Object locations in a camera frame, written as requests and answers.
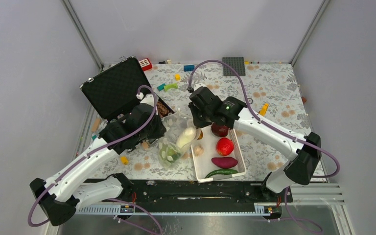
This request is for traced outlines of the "brown potato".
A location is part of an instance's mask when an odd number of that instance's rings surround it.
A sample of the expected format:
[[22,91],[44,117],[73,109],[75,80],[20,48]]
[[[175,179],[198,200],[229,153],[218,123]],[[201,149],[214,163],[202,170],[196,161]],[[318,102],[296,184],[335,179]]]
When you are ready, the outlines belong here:
[[198,134],[197,139],[201,140],[203,138],[203,132],[202,132],[202,130],[201,129],[197,129],[197,134]]

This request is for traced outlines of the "white radish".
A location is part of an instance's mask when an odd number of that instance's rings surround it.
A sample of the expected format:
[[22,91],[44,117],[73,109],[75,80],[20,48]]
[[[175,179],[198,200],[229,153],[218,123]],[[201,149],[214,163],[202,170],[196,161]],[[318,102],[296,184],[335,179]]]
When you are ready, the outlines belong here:
[[195,127],[187,127],[181,135],[178,137],[176,141],[176,145],[180,148],[183,149],[185,145],[188,143],[191,143],[195,137],[197,136],[197,130]]

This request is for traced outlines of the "clear zip top bag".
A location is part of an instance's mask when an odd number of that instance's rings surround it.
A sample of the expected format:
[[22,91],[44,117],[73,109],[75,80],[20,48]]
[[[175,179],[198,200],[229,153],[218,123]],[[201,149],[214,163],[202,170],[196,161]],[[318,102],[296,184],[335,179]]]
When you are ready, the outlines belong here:
[[[175,112],[171,115],[164,117],[162,119],[162,124],[164,125],[166,132],[165,132],[164,136],[159,139],[159,150],[160,150],[160,147],[163,144],[171,144],[172,143],[173,145],[177,146],[176,141],[177,141],[178,137],[181,135],[181,133],[187,127],[195,127],[194,124],[193,124],[193,119],[191,117],[185,115],[181,111],[177,111],[177,112]],[[182,153],[182,156],[189,150],[192,143],[197,140],[197,136],[195,137],[195,139],[191,143],[188,143],[187,145],[185,145],[183,147],[183,149],[179,148],[181,153]],[[168,163],[168,162],[165,162],[162,159],[160,159],[160,157],[159,157],[159,160],[160,160],[160,163],[166,168],[171,168],[171,167],[175,166],[176,163],[179,161],[179,159],[178,159],[174,163]]]

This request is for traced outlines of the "red tomato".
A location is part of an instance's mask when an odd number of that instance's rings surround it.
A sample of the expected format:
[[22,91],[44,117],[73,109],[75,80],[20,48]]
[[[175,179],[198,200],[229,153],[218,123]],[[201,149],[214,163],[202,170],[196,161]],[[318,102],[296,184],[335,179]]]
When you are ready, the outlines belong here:
[[229,138],[221,138],[216,144],[216,151],[221,156],[228,156],[234,150],[234,143]]

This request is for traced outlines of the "green cabbage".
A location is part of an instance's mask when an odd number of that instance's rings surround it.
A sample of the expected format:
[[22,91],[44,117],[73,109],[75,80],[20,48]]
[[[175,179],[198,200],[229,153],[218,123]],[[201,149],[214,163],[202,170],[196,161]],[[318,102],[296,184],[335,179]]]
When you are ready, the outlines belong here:
[[180,159],[181,156],[182,156],[182,153],[180,149],[177,146],[173,145],[172,143],[163,144],[160,147],[159,157],[165,162],[174,163],[178,159]]

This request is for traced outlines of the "purple sweet potato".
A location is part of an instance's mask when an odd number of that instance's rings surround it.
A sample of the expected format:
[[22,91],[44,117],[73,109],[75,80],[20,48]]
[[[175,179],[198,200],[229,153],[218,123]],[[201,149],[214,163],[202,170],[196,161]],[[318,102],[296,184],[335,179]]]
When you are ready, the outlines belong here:
[[238,160],[233,157],[214,157],[211,162],[222,169],[230,169],[238,164]]

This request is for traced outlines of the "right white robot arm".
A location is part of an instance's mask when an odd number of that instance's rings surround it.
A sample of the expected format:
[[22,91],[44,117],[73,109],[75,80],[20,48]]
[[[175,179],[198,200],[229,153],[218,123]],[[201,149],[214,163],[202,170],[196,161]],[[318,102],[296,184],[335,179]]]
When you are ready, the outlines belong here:
[[200,128],[211,124],[227,126],[247,133],[270,145],[287,158],[287,163],[266,176],[261,195],[269,202],[275,201],[284,188],[308,185],[320,161],[320,137],[311,132],[305,136],[295,133],[264,118],[235,97],[221,100],[208,87],[201,86],[189,96],[189,108],[194,125]]

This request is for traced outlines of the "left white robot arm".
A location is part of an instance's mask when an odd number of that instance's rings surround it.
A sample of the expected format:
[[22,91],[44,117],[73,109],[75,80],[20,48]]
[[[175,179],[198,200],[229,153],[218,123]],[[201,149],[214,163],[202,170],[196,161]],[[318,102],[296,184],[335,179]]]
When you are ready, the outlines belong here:
[[67,222],[76,211],[103,200],[132,196],[129,180],[117,173],[87,186],[82,184],[103,164],[125,150],[134,149],[148,139],[165,134],[157,102],[141,102],[122,118],[109,122],[96,139],[76,159],[47,179],[36,178],[30,184],[35,196],[27,221],[31,227]]

